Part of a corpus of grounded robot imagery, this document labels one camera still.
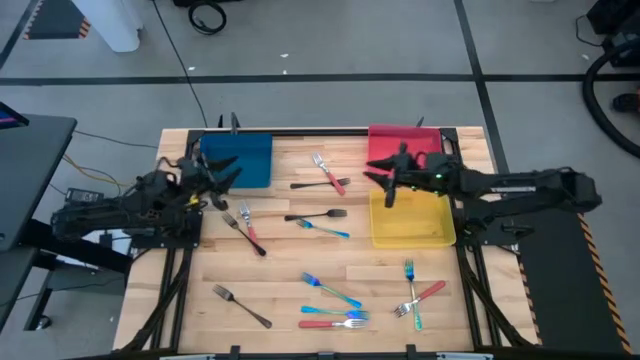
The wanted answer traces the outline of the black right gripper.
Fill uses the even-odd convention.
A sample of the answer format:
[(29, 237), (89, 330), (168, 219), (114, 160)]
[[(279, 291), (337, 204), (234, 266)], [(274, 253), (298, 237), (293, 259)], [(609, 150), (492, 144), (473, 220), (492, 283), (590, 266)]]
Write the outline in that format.
[(424, 151), (412, 155), (408, 145), (401, 142), (396, 154), (380, 160), (371, 160), (368, 167), (389, 170), (389, 176), (365, 171), (364, 175), (385, 190), (385, 207), (392, 208), (398, 187), (422, 188), (426, 181), (423, 172), (427, 169), (428, 153)]

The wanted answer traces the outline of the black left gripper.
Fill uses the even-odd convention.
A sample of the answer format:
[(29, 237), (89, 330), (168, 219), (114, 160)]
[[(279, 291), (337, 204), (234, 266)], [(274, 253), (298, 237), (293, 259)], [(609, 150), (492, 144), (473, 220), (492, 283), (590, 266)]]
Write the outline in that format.
[(197, 197), (204, 193), (209, 193), (212, 205), (218, 210), (227, 210), (228, 203), (221, 198), (223, 194), (227, 194), (235, 180), (241, 174), (242, 169), (236, 168), (228, 175), (217, 178), (216, 172), (225, 170), (232, 165), (237, 156), (222, 160), (209, 160), (205, 154), (200, 153), (195, 158), (187, 158), (197, 161), (199, 164), (199, 174), (193, 177), (180, 177), (180, 185), (184, 190), (188, 190)]

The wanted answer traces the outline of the red handled silver fork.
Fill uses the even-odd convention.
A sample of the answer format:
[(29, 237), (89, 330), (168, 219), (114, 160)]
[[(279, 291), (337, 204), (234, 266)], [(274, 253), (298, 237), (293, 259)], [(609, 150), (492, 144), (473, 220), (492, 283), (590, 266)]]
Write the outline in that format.
[(432, 286), (430, 286), (423, 292), (419, 293), (418, 295), (415, 295), (410, 302), (400, 304), (393, 311), (393, 314), (396, 317), (402, 317), (406, 315), (410, 310), (414, 310), (419, 302), (421, 302), (422, 300), (426, 299), (431, 295), (434, 295), (435, 293), (443, 289), (445, 286), (446, 286), (445, 281), (437, 281), (436, 283), (434, 283)]
[(323, 172), (325, 173), (325, 175), (327, 176), (327, 178), (329, 179), (329, 181), (331, 182), (331, 184), (335, 187), (336, 191), (338, 192), (338, 194), (340, 196), (344, 196), (346, 191), (344, 189), (344, 187), (338, 182), (337, 178), (330, 172), (330, 170), (328, 169), (328, 167), (326, 166), (323, 158), (321, 157), (321, 155), (317, 152), (312, 154), (312, 159), (314, 161), (314, 163), (323, 170)]
[(368, 324), (368, 321), (366, 319), (348, 319), (342, 322), (302, 320), (298, 323), (298, 327), (303, 329), (313, 329), (313, 328), (360, 329), (360, 328), (364, 328), (367, 324)]
[(249, 232), (249, 236), (257, 243), (257, 236), (256, 236), (255, 229), (254, 229), (254, 227), (252, 225), (252, 222), (251, 222), (250, 209), (249, 209), (247, 203), (244, 200), (241, 200), (240, 203), (239, 203), (239, 212), (240, 212), (242, 218), (245, 221), (245, 224), (247, 226), (247, 230)]

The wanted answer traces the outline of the iridescent blue fork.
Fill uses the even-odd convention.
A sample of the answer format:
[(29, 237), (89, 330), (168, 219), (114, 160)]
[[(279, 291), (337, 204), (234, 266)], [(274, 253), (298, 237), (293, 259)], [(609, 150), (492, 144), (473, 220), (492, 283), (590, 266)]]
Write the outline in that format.
[(410, 292), (411, 292), (411, 299), (412, 299), (411, 309), (412, 309), (413, 318), (414, 318), (414, 328), (416, 331), (421, 331), (423, 329), (423, 326), (422, 326), (420, 312), (418, 309), (418, 302), (416, 301), (416, 291), (414, 286), (414, 278), (415, 278), (414, 262), (412, 259), (405, 260), (404, 273), (405, 273), (406, 279), (408, 280)]
[(305, 283), (307, 283), (307, 284), (309, 284), (309, 285), (311, 285), (313, 287), (318, 287), (318, 288), (320, 288), (322, 290), (325, 290), (325, 291), (331, 293), (332, 295), (342, 299), (343, 301), (345, 301), (346, 303), (350, 304), (351, 306), (353, 306), (353, 307), (355, 307), (357, 309), (360, 309), (362, 307), (362, 303), (361, 302), (359, 302), (359, 301), (357, 301), (357, 300), (355, 300), (355, 299), (353, 299), (353, 298), (351, 298), (351, 297), (349, 297), (349, 296), (347, 296), (347, 295), (345, 295), (345, 294), (343, 294), (343, 293), (341, 293), (341, 292), (329, 287), (328, 285), (322, 283), (319, 278), (311, 275), (310, 273), (303, 272), (302, 275), (301, 275), (301, 279)]
[(332, 230), (332, 229), (328, 229), (328, 228), (324, 228), (324, 227), (320, 227), (317, 225), (312, 224), (309, 221), (303, 220), (303, 219), (298, 219), (296, 221), (296, 224), (299, 225), (300, 227), (304, 228), (304, 229), (315, 229), (318, 231), (322, 231), (343, 239), (349, 239), (350, 238), (350, 234), (346, 233), (346, 232), (341, 232), (341, 231), (337, 231), (337, 230)]
[(326, 314), (326, 315), (341, 315), (345, 316), (348, 319), (365, 319), (369, 318), (369, 313), (364, 310), (329, 310), (329, 309), (320, 309), (311, 306), (302, 306), (300, 308), (302, 313), (309, 314)]

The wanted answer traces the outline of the black fork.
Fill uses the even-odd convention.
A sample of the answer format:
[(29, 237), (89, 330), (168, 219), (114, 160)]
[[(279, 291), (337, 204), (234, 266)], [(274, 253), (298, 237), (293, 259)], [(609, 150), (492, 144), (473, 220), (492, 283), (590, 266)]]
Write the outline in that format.
[(266, 250), (264, 248), (262, 248), (260, 245), (258, 245), (249, 235), (247, 235), (245, 232), (243, 232), (240, 227), (239, 227), (239, 223), (237, 222), (237, 220), (235, 218), (233, 218), (231, 215), (229, 215), (226, 212), (223, 212), (221, 214), (223, 220), (225, 221), (225, 223), (231, 227), (232, 229), (234, 229), (235, 231), (239, 232), (244, 238), (246, 238), (249, 243), (251, 244), (251, 246), (254, 248), (255, 252), (261, 256), (264, 257), (266, 255)]
[(242, 303), (240, 303), (234, 296), (234, 294), (229, 291), (228, 289), (226, 289), (223, 286), (220, 285), (215, 285), (213, 288), (213, 291), (220, 296), (221, 298), (223, 298), (225, 301), (228, 302), (233, 302), (236, 305), (238, 305), (240, 308), (242, 308), (243, 310), (245, 310), (248, 314), (250, 314), (254, 319), (256, 319), (263, 327), (267, 328), (267, 329), (271, 329), (272, 328), (272, 322), (269, 321), (268, 319), (264, 318), (263, 316), (257, 314), (256, 312), (252, 311), (251, 309), (249, 309), (248, 307), (246, 307), (245, 305), (243, 305)]
[(312, 218), (312, 217), (330, 217), (330, 218), (342, 218), (346, 217), (348, 212), (344, 209), (329, 209), (324, 213), (307, 214), (307, 215), (285, 215), (285, 221), (293, 221), (298, 219)]

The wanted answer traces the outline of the blue plastic bin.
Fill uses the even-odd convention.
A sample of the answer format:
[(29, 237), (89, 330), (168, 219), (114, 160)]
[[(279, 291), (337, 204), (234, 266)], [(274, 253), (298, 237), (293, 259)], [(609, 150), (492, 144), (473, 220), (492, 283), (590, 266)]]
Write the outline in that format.
[(202, 137), (200, 150), (208, 160), (238, 159), (219, 172), (221, 177), (235, 170), (241, 173), (232, 188), (268, 188), (271, 185), (273, 139), (270, 134), (208, 134)]

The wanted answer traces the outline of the red plastic bin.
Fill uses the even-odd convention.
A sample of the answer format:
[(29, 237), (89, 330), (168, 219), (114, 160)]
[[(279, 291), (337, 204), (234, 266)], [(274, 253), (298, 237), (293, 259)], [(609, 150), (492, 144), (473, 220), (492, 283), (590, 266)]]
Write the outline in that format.
[(370, 125), (368, 129), (368, 161), (382, 160), (398, 154), (400, 145), (415, 161), (416, 169), (426, 166), (428, 153), (441, 152), (441, 134), (435, 128), (399, 125)]

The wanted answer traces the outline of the yellow plastic bin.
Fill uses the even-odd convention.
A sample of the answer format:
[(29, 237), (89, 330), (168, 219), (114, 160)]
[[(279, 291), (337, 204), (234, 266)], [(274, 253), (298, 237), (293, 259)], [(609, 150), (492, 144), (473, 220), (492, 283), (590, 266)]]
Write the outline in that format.
[(380, 249), (448, 247), (456, 242), (448, 196), (400, 189), (391, 208), (382, 190), (369, 192), (373, 246)]

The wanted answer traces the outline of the white flat box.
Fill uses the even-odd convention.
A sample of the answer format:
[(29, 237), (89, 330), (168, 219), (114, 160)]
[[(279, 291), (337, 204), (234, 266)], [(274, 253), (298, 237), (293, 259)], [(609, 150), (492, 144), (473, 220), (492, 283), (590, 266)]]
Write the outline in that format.
[(131, 235), (127, 233), (114, 233), (105, 230), (99, 236), (99, 244), (103, 247), (112, 248), (114, 243), (121, 240), (130, 240)]

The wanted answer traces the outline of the black power adapter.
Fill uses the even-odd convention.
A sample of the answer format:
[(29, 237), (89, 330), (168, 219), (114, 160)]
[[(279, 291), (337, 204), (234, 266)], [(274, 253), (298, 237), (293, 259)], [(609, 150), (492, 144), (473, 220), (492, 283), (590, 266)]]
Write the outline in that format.
[(65, 194), (66, 204), (95, 203), (104, 199), (104, 194), (78, 188), (68, 188)]

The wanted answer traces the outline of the black desk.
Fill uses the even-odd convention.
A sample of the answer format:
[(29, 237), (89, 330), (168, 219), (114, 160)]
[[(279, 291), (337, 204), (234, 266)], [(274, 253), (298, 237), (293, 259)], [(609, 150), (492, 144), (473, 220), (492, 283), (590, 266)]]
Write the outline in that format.
[(77, 120), (29, 115), (29, 124), (0, 130), (0, 332), (31, 268), (58, 255), (126, 274), (131, 258), (87, 241), (64, 242), (33, 218), (72, 139)]

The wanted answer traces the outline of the black hazard striped floor mat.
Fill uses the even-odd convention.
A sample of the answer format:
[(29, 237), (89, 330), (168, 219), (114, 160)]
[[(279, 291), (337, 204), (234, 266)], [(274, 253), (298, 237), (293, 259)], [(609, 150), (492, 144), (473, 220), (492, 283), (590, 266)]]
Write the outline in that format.
[(591, 230), (580, 214), (520, 215), (533, 229), (519, 241), (538, 339), (546, 349), (633, 352)]
[(85, 38), (91, 24), (72, 0), (38, 0), (25, 27), (25, 40)]

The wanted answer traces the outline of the monitor with lit screen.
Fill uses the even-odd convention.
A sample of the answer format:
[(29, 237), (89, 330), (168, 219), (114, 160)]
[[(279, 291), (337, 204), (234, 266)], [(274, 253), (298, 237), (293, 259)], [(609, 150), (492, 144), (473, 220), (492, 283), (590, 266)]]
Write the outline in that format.
[(0, 101), (0, 130), (27, 127), (30, 121)]

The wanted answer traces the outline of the small black orange device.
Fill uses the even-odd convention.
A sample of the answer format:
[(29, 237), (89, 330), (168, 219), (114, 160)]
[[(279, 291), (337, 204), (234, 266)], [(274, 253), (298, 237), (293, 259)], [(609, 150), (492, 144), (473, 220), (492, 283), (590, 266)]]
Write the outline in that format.
[(611, 101), (611, 109), (619, 113), (640, 113), (640, 89), (614, 97)]

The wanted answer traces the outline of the black equipment case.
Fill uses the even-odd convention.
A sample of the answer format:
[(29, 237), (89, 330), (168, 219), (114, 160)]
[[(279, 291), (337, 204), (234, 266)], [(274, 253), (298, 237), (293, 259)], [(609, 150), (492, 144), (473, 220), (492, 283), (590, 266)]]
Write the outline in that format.
[(640, 0), (597, 0), (586, 18), (595, 34), (604, 35), (605, 53), (640, 40)]

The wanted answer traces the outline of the black metal table frame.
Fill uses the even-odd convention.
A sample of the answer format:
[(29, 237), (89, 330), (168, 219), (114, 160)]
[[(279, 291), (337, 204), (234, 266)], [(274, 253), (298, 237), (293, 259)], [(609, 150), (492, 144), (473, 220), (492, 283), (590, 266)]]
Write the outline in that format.
[[(415, 346), (421, 352), (469, 350), (475, 344), (504, 344), (505, 337), (491, 324), (478, 300), (468, 299), (459, 273), (457, 251), (440, 249), (378, 249), (370, 237), (369, 192), (365, 178), (368, 139), (363, 127), (276, 128), (273, 130), (271, 185), (229, 194), (236, 206), (244, 200), (252, 213), (261, 257), (214, 208), (203, 214), (201, 241), (191, 254), (184, 290), (170, 305), (163, 325), (152, 339), (155, 346), (175, 346), (181, 353), (231, 350), (243, 355), (402, 352)], [(340, 196), (334, 186), (291, 189), (291, 183), (329, 181), (313, 161), (319, 153), (337, 178), (350, 178)], [(343, 239), (315, 229), (304, 229), (285, 215), (324, 213), (344, 209), (346, 217), (312, 217), (314, 225), (346, 232)], [(410, 302), (404, 262), (414, 262), (416, 295), (437, 281), (446, 286), (418, 303), (423, 329), (414, 328), (413, 312), (402, 317), (393, 311)], [(298, 327), (302, 320), (348, 320), (341, 315), (302, 313), (302, 306), (329, 310), (356, 310), (342, 299), (305, 283), (303, 272), (359, 301), (369, 313), (360, 329)], [(263, 327), (245, 310), (225, 301), (213, 288), (220, 285), (235, 298), (272, 322)]]

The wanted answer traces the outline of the white post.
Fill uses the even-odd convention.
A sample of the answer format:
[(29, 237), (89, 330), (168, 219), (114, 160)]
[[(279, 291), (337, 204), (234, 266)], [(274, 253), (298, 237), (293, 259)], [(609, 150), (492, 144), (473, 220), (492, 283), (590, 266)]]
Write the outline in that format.
[(116, 53), (140, 47), (143, 22), (129, 0), (71, 0)]

